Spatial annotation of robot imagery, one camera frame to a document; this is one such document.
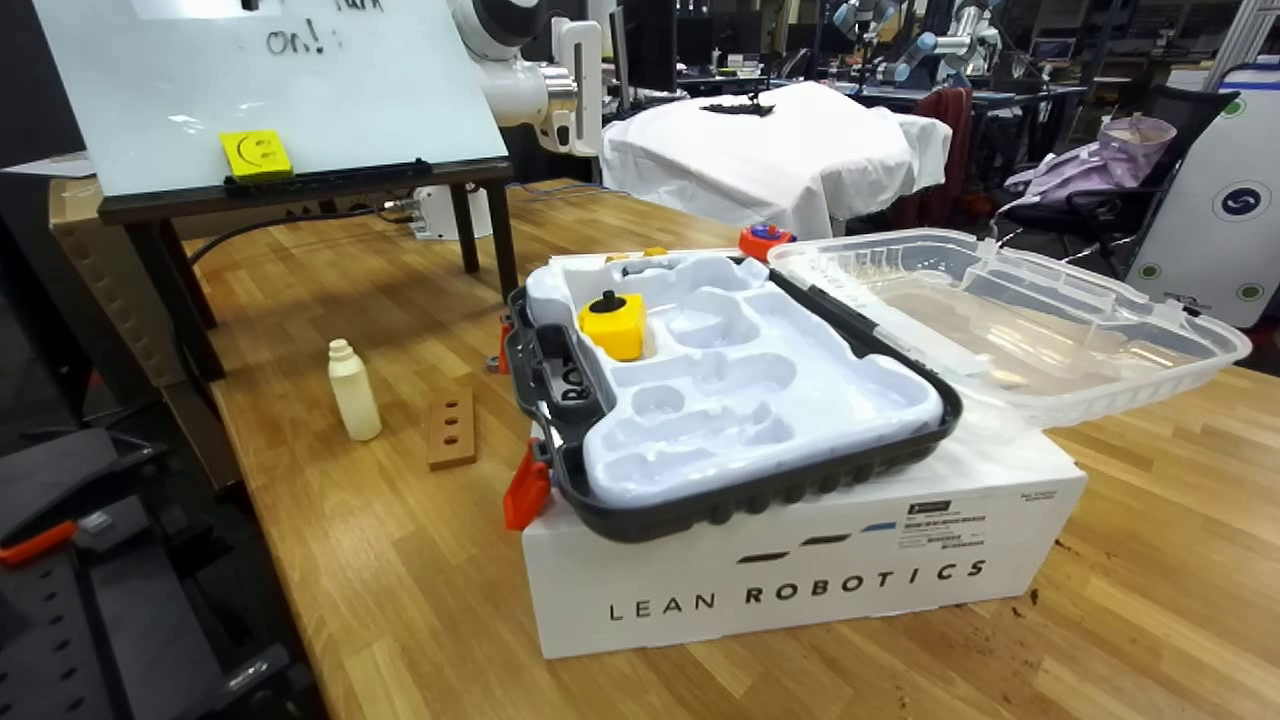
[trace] white plastic tray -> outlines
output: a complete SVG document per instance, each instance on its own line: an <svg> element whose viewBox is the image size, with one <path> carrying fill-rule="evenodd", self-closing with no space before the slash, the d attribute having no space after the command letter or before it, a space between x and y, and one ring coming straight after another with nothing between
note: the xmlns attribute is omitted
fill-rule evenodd
<svg viewBox="0 0 1280 720"><path fill-rule="evenodd" d="M605 290L644 295L648 337L631 366L581 337L584 371L607 394L584 441L598 503L651 510L941 426L926 380L892 355L851 355L754 259L554 256L528 278L528 315L573 328Z"/></svg>
<svg viewBox="0 0 1280 720"><path fill-rule="evenodd" d="M768 264L873 315L878 341L962 395L1041 429L1156 403L1249 355L1211 315L945 230L785 245Z"/></svg>

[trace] table leg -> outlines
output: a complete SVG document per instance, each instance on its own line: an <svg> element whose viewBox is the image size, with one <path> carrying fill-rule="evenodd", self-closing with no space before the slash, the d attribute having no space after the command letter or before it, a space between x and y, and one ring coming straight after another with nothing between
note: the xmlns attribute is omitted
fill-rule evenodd
<svg viewBox="0 0 1280 720"><path fill-rule="evenodd" d="M175 242L169 219L161 225L124 225L132 254L140 256L155 295L171 320L175 354L183 354L193 380L220 380L225 366L216 359L203 328L212 328L212 309L198 292L198 281Z"/></svg>
<svg viewBox="0 0 1280 720"><path fill-rule="evenodd" d="M467 204L467 183L447 183L453 201L453 219L455 219L455 245L462 249L462 274L478 274L477 256L477 225L472 225L472 204Z"/></svg>
<svg viewBox="0 0 1280 720"><path fill-rule="evenodd" d="M483 192L487 192L487 216L493 216L494 286L509 301L514 292L514 245L510 245L509 183L487 181Z"/></svg>

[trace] robotic arm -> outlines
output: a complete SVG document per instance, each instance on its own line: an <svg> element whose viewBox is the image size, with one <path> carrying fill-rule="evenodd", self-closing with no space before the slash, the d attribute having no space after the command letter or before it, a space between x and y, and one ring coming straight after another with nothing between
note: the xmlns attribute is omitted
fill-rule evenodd
<svg viewBox="0 0 1280 720"><path fill-rule="evenodd" d="M598 156L598 23L552 21L552 60L521 50L549 23L542 0L447 0L453 23L478 68L478 89L500 127L532 123L561 156Z"/></svg>

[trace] small white bottle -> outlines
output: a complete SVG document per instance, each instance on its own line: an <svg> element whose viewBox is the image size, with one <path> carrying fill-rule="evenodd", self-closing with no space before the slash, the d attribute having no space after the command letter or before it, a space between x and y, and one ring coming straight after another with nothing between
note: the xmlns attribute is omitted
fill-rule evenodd
<svg viewBox="0 0 1280 720"><path fill-rule="evenodd" d="M328 387L353 441L373 441L385 433L365 359L343 337L328 341Z"/></svg>

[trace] small wooden block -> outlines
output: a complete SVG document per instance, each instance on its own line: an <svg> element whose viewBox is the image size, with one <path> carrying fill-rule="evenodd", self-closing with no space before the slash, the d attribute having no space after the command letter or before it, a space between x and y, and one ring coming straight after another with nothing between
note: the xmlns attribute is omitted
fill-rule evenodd
<svg viewBox="0 0 1280 720"><path fill-rule="evenodd" d="M472 465L477 459L477 395L472 387L447 387L426 400L426 465Z"/></svg>

